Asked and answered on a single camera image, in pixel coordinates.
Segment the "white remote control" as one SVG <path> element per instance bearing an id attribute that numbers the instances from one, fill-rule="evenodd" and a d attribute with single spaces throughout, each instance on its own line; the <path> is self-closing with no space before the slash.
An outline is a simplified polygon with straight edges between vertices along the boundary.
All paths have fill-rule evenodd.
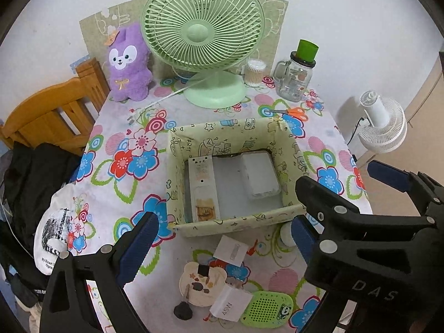
<path id="1" fill-rule="evenodd" d="M 188 159 L 190 201 L 195 223 L 221 218 L 212 156 Z"/>

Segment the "white oval earbud case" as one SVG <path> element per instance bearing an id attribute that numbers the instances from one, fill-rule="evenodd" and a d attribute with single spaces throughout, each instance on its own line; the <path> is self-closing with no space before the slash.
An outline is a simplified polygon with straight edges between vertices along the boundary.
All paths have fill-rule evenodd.
<path id="1" fill-rule="evenodd" d="M 286 222 L 281 226 L 280 229 L 280 238 L 286 247 L 296 247 L 296 242 L 294 241 L 291 227 L 292 222 Z"/>

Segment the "wooden chair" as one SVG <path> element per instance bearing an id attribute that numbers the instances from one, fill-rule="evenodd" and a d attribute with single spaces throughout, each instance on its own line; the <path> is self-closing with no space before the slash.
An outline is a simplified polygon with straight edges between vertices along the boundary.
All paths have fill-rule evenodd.
<path id="1" fill-rule="evenodd" d="M 96 121 L 86 103 L 100 112 L 110 89 L 97 59 L 79 64 L 76 71 L 76 77 L 36 92 L 12 111 L 1 124 L 7 147 L 51 143 L 78 156 L 83 153 Z"/>

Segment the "white plug adapter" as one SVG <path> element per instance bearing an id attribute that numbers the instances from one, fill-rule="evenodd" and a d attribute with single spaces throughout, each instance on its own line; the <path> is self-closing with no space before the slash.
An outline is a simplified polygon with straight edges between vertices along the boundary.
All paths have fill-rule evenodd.
<path id="1" fill-rule="evenodd" d="M 236 267 L 240 267 L 248 251 L 248 245 L 223 235 L 213 257 Z"/>

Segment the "round hedgehog compact mirror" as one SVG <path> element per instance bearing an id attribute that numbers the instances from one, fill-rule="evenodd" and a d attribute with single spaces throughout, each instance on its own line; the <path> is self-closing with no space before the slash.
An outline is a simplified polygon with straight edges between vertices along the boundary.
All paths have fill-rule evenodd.
<path id="1" fill-rule="evenodd" d="M 223 268 L 187 262 L 179 280 L 179 290 L 187 301 L 197 307 L 210 307 L 226 285 Z"/>

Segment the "green perforated panda speaker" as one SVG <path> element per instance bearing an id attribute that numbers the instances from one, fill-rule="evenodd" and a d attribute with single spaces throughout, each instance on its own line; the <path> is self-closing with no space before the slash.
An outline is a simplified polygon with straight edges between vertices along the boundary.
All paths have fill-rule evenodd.
<path id="1" fill-rule="evenodd" d="M 293 309 L 291 296 L 282 292 L 257 291 L 239 321 L 247 327 L 276 329 L 289 320 Z"/>

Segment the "orange handled scissors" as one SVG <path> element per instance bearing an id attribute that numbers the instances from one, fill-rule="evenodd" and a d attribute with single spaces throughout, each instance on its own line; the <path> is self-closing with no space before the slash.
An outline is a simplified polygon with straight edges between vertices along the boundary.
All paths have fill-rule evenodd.
<path id="1" fill-rule="evenodd" d="M 306 122 L 309 120 L 308 116 L 306 115 L 306 111 L 304 109 L 302 109 L 301 107 L 293 107 L 293 108 L 285 109 L 285 110 L 272 109 L 272 110 L 270 110 L 270 112 L 285 114 L 290 117 L 296 118 L 302 122 Z"/>

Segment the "green desk fan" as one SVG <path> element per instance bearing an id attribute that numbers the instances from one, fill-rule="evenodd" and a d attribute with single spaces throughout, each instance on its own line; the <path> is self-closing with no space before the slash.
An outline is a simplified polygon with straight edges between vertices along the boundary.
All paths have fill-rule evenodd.
<path id="1" fill-rule="evenodd" d="M 191 104 L 222 109 L 244 99 L 242 78 L 230 69 L 260 44 L 265 16 L 259 0 L 148 0 L 142 35 L 152 53 L 192 73 L 184 89 Z"/>

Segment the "white 45W charger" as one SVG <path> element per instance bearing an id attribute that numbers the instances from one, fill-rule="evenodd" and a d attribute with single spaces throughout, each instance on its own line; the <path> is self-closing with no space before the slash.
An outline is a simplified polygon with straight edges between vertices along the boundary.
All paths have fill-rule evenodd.
<path id="1" fill-rule="evenodd" d="M 238 322 L 252 298 L 252 293 L 226 284 L 209 311 L 218 319 Z"/>

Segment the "patterned cardboard storage box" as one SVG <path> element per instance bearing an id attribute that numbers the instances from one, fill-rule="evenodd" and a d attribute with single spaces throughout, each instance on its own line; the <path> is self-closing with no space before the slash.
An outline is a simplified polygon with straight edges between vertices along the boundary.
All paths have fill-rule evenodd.
<path id="1" fill-rule="evenodd" d="M 296 181 L 302 177 L 297 132 L 282 118 L 247 118 L 171 128 L 166 148 L 168 227 L 184 237 L 198 237 L 286 223 L 304 214 L 295 189 Z M 242 182 L 240 156 L 258 150 L 270 154 L 281 191 L 272 197 L 251 199 Z M 188 159 L 201 156 L 212 156 L 221 218 L 195 223 Z"/>

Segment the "white printed tote bag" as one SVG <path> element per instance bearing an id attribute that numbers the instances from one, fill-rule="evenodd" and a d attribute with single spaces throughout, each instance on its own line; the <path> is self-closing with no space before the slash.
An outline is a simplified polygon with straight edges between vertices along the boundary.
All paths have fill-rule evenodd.
<path id="1" fill-rule="evenodd" d="M 44 275 L 51 275 L 59 254 L 74 250 L 74 241 L 81 238 L 85 248 L 85 217 L 75 210 L 77 187 L 74 183 L 64 185 L 51 197 L 50 206 L 44 212 L 34 238 L 34 261 Z"/>

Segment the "cotton swab container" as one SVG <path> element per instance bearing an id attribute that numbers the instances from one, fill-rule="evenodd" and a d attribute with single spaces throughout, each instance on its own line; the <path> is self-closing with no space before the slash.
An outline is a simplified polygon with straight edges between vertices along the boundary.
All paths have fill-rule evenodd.
<path id="1" fill-rule="evenodd" d="M 266 63 L 260 59 L 249 59 L 244 66 L 244 83 L 249 87 L 259 87 L 266 71 Z"/>

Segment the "black key fob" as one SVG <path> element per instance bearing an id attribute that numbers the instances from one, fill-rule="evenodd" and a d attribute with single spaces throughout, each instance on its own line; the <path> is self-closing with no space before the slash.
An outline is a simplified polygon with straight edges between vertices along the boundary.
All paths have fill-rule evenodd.
<path id="1" fill-rule="evenodd" d="M 189 304 L 190 285 L 187 284 L 181 302 L 175 306 L 173 314 L 176 318 L 187 321 L 193 317 L 193 311 Z"/>

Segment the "white floor fan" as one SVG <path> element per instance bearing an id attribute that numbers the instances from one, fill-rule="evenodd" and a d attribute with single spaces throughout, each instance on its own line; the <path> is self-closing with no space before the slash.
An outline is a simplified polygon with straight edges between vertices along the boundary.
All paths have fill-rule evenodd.
<path id="1" fill-rule="evenodd" d="M 370 123 L 358 133 L 362 145 L 376 154 L 390 153 L 400 147 L 407 134 L 402 106 L 372 90 L 361 95 L 360 105 Z"/>

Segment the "translucent white plastic case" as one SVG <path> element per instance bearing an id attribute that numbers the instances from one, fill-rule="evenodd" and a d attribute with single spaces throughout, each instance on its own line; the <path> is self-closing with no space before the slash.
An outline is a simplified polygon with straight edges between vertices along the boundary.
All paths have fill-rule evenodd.
<path id="1" fill-rule="evenodd" d="M 266 150 L 242 153 L 240 164 L 242 182 L 249 198 L 268 198 L 280 193 L 273 160 Z"/>

